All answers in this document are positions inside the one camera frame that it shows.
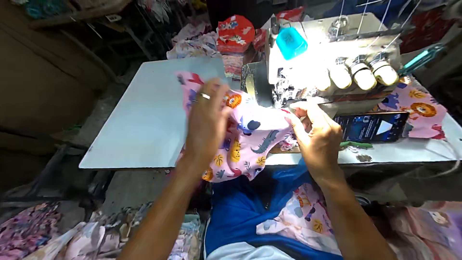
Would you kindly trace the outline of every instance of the left hand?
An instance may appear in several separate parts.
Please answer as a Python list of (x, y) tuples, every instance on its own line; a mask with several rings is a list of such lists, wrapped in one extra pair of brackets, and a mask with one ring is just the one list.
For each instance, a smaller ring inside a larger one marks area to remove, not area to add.
[[(217, 153), (225, 138), (226, 124), (231, 108), (221, 104), (229, 86), (221, 84), (219, 78), (213, 78), (201, 86), (189, 113), (188, 135), (184, 159), (197, 167), (202, 174)], [(200, 95), (210, 96), (206, 99)]]

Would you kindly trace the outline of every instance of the white fabric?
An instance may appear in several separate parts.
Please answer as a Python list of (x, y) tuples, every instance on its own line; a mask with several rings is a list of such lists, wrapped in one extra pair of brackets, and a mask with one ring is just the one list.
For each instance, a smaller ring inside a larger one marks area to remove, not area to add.
[(255, 248), (246, 242), (233, 243), (215, 249), (206, 260), (293, 260), (288, 254), (273, 246)]

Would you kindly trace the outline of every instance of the white tabletop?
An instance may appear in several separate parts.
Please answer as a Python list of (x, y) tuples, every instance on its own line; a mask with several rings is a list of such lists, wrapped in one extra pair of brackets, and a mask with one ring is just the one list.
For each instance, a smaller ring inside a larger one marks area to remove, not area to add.
[[(186, 135), (182, 90), (174, 73), (190, 71), (203, 79), (222, 77), (220, 58), (185, 58), (145, 62), (80, 162), (80, 168), (120, 169), (173, 167)], [(462, 155), (462, 128), (450, 116), (443, 120), (449, 142)], [(360, 149), (371, 162), (450, 161), (456, 156), (442, 140), (403, 138), (394, 143)], [(341, 151), (339, 163), (361, 163), (349, 150)], [(267, 165), (292, 165), (300, 154), (269, 155)]]
[[(339, 164), (457, 160), (462, 155), (462, 128), (449, 114), (444, 117), (442, 125), (451, 145), (436, 139), (401, 138), (397, 142), (375, 143), (373, 148), (358, 149), (357, 153), (348, 149), (340, 151)], [(361, 162), (356, 158), (357, 155), (368, 155), (372, 160)], [(301, 158), (301, 154), (271, 154), (266, 158), (266, 165), (292, 165), (297, 164)]]

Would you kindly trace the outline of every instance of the baby clothing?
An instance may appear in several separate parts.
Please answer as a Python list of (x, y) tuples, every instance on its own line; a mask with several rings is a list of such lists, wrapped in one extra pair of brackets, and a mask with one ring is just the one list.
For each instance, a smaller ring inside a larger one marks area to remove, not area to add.
[[(183, 88), (183, 108), (188, 114), (204, 81), (190, 72), (177, 72), (176, 76)], [(245, 175), (253, 180), (265, 167), (270, 149), (291, 135), (292, 128), (285, 119), (289, 112), (259, 106), (249, 94), (234, 90), (224, 96), (225, 105), (233, 109), (225, 139), (202, 178), (222, 182)]]
[(257, 225), (257, 234), (278, 234), (328, 253), (341, 255), (324, 196), (310, 183), (292, 192), (279, 215)]

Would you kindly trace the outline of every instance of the red container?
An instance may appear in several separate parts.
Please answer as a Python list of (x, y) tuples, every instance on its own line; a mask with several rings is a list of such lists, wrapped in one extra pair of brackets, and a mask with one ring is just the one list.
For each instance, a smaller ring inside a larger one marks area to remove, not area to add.
[(242, 15), (233, 15), (218, 22), (217, 50), (220, 53), (243, 53), (254, 40), (255, 29)]

